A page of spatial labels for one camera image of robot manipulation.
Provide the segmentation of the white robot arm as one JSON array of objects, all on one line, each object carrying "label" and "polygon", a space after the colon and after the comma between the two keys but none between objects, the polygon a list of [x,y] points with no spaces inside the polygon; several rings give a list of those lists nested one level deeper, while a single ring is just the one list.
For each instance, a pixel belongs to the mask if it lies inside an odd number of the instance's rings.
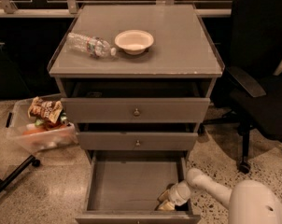
[{"label": "white robot arm", "polygon": [[[236,65],[227,67],[226,73],[233,84],[230,97],[243,124],[282,142],[282,57],[267,77],[255,77]],[[227,208],[229,224],[282,224],[282,203],[262,183],[244,180],[229,189],[196,168],[160,196],[159,208],[173,210],[186,203],[193,189],[205,190]]]}]

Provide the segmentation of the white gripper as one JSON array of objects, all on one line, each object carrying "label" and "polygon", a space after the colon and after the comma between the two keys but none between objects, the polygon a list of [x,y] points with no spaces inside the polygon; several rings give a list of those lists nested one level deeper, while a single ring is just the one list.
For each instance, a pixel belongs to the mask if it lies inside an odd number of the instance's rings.
[{"label": "white gripper", "polygon": [[174,184],[169,190],[165,190],[159,197],[161,204],[158,211],[175,211],[175,206],[181,206],[190,199],[190,186],[186,181]]}]

